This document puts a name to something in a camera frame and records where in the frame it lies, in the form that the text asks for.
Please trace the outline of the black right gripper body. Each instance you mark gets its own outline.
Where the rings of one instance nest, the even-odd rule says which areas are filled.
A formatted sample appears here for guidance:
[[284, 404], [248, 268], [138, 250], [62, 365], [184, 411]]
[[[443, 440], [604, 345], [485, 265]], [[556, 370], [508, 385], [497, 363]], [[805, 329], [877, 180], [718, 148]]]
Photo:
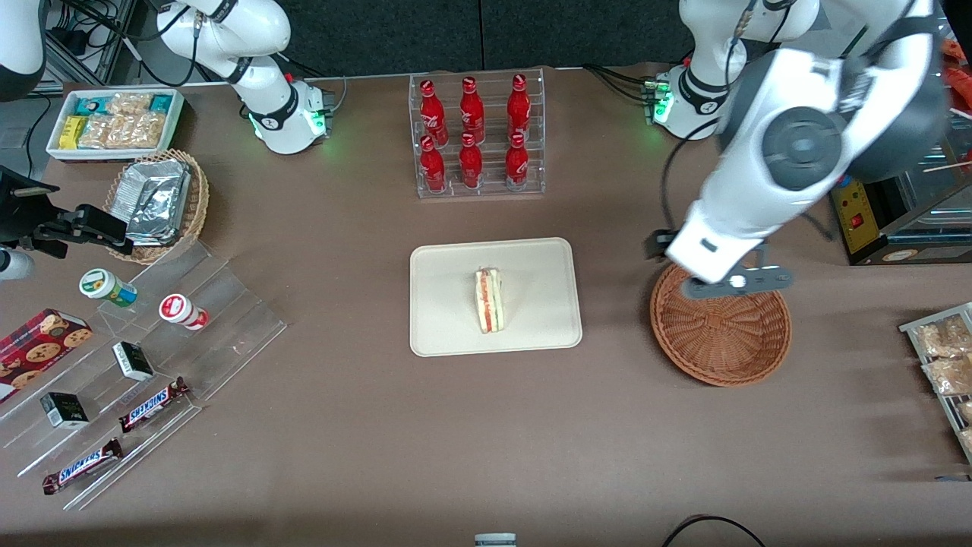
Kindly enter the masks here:
[[58, 240], [45, 240], [35, 231], [58, 218], [59, 209], [53, 207], [48, 194], [59, 191], [10, 169], [1, 170], [1, 242], [15, 248], [62, 248]]

